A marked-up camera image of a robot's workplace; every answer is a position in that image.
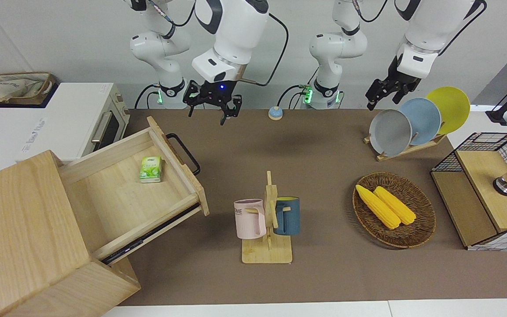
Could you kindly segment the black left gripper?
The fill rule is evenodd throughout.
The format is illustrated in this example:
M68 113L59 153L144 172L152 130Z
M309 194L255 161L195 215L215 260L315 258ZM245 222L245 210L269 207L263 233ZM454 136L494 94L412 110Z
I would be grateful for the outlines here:
M398 70L402 56L394 57L388 68L385 80L375 79L365 94L368 100L367 108L374 110L376 104L390 93L396 92L393 97L394 104L399 104L404 96L414 92L420 84L421 78L404 74Z

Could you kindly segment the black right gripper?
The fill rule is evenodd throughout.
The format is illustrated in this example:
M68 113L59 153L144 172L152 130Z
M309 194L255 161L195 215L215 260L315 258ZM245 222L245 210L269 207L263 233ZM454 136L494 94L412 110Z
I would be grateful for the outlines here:
M208 103L213 106L220 106L223 111L223 116L220 120L220 125L223 126L225 121L231 117L238 117L242 105L242 96L234 94L234 88L237 81L219 81L210 83L205 81L202 85L191 81L191 86L188 86L184 96L183 102L189 106L189 117L192 117L193 111L196 106L203 103Z

